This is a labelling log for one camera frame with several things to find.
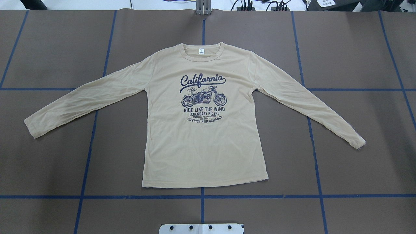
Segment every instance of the beige t-shirt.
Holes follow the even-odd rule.
[[[216,187],[268,179],[254,90],[309,116],[358,149],[365,144],[336,112],[280,68],[220,42],[163,49],[71,91],[25,123],[34,138],[146,90],[143,187]]]

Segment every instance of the graphic print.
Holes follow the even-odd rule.
[[[225,83],[225,77],[216,75],[212,77],[203,77],[203,74],[195,74],[193,79],[184,75],[181,79],[182,92],[188,88],[188,94],[184,94],[181,104],[183,107],[186,120],[195,123],[212,123],[223,118],[221,115],[225,112],[224,105],[227,103],[227,97],[223,93],[217,92],[217,86]],[[201,88],[203,85],[209,85],[208,88],[198,91],[194,86]]]
[[[214,93],[214,103],[221,107],[227,103],[227,97],[223,93],[218,93],[216,88],[216,86],[211,85],[201,92],[184,95],[181,104],[184,107],[191,107],[195,104],[209,104],[211,102],[212,94]]]

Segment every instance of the blue tape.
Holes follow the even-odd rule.
[[[413,116],[412,108],[410,107],[409,100],[407,99],[406,91],[404,89],[403,82],[401,80],[400,73],[399,73],[399,70],[397,68],[397,64],[396,64],[396,61],[394,59],[394,56],[393,56],[393,52],[391,51],[389,40],[387,39],[386,29],[384,28],[383,18],[381,17],[381,11],[380,10],[379,10],[379,18],[380,18],[380,23],[381,23],[381,29],[383,30],[383,34],[384,34],[384,39],[386,40],[387,48],[389,50],[390,57],[391,57],[391,60],[393,62],[394,69],[396,70],[396,75],[397,75],[397,78],[399,80],[401,90],[403,91],[403,96],[404,96],[404,99],[406,101],[407,109],[409,110],[410,118],[412,119],[412,122],[413,122],[413,127],[416,130],[415,117]]]
[[[205,188],[201,188],[201,223],[205,223]]]
[[[335,199],[335,198],[404,198],[416,194],[300,194],[300,195],[84,195],[83,199]],[[80,199],[78,195],[0,195],[0,199]]]
[[[205,45],[205,19],[202,20],[202,45]]]
[[[302,86],[305,87],[305,80],[303,79],[302,63],[301,63],[301,60],[300,60],[299,44],[298,44],[298,41],[297,41],[295,15],[294,15],[293,11],[291,11],[290,13],[292,15],[292,25],[293,25],[293,33],[295,35],[296,53],[297,53],[297,61],[299,63],[300,79],[301,79],[301,82],[302,82]],[[320,200],[320,203],[321,203],[322,221],[323,221],[323,225],[324,225],[325,234],[328,234],[327,219],[326,219],[326,215],[325,215],[324,200],[322,199],[321,180],[319,178],[318,160],[316,159],[315,142],[313,140],[311,120],[310,120],[309,117],[307,119],[308,119],[308,126],[309,126],[309,135],[310,135],[310,138],[311,138],[311,141],[312,141],[313,157],[314,157],[314,160],[315,160],[315,174],[316,174],[316,181],[317,181],[317,185],[318,185],[319,200]]]
[[[117,16],[117,11],[115,10],[114,11],[114,16],[113,16],[113,24],[111,25],[110,39],[108,41],[107,55],[105,57],[103,77],[106,76],[106,73],[107,73],[107,64],[108,64],[108,58],[110,57],[111,41],[113,40],[113,33],[114,33],[114,25],[116,23],[116,16]]]
[[[96,129],[96,126],[97,126],[97,115],[98,115],[98,110],[95,111],[94,125],[92,127],[91,140],[89,142],[87,163],[85,164],[84,179],[82,180],[81,196],[79,198],[77,219],[75,220],[74,234],[76,234],[78,232],[79,218],[81,216],[82,202],[84,200],[85,184],[87,183],[87,175],[88,175],[88,169],[89,169],[89,162],[90,162],[91,153],[92,153],[92,143],[94,141],[95,129]]]
[[[296,34],[296,25],[295,25],[295,16],[293,15],[293,11],[290,12],[292,14],[292,25],[293,25],[293,33],[295,35],[295,44],[296,44],[296,53],[297,53],[297,62],[299,63],[299,71],[300,71],[300,80],[302,85],[305,86],[305,81],[303,80],[303,70],[302,70],[302,63],[300,61],[300,52],[299,52],[299,44],[297,42],[297,34]]]
[[[337,89],[337,88],[309,88],[309,91],[389,91],[396,92],[402,89]]]
[[[11,61],[12,61],[13,54],[15,53],[16,46],[17,46],[17,43],[19,42],[19,38],[20,38],[20,35],[22,34],[22,31],[23,31],[23,26],[24,26],[24,25],[25,25],[25,23],[26,23],[26,19],[27,19],[27,15],[28,15],[28,14],[29,14],[29,11],[27,10],[27,11],[26,11],[26,14],[25,14],[25,17],[23,18],[22,25],[20,26],[19,33],[17,34],[17,38],[16,38],[16,41],[15,41],[15,44],[13,45],[12,52],[10,53],[9,60],[7,61],[7,65],[6,65],[6,69],[4,70],[3,77],[2,77],[2,79],[1,79],[1,81],[0,81],[0,88],[3,86],[3,82],[4,82],[4,80],[6,79],[7,70],[9,70],[9,66],[10,66],[10,63],[11,63]]]
[[[0,88],[0,90],[11,91],[72,91],[76,88]]]

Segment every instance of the black cable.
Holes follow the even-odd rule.
[[[234,6],[235,6],[235,4],[238,2],[238,0],[235,0],[235,2],[234,2],[234,4],[233,4],[233,7],[231,8],[231,10],[233,10],[234,9]]]
[[[266,11],[269,9],[269,6],[270,6],[272,3],[276,3],[276,8],[277,8],[277,6],[278,6],[278,4],[279,4],[277,1],[271,1],[271,2],[269,3],[269,5],[267,6]]]
[[[290,1],[292,1],[292,0],[289,0],[289,1],[285,2],[285,5],[286,5],[285,11],[287,11],[287,4],[288,4]]]
[[[42,0],[20,0],[26,9],[29,10],[47,10],[48,8],[43,4]]]
[[[284,7],[285,7],[285,3],[281,1],[279,4],[279,10],[283,10]]]
[[[253,10],[253,1],[248,0],[248,10]]]

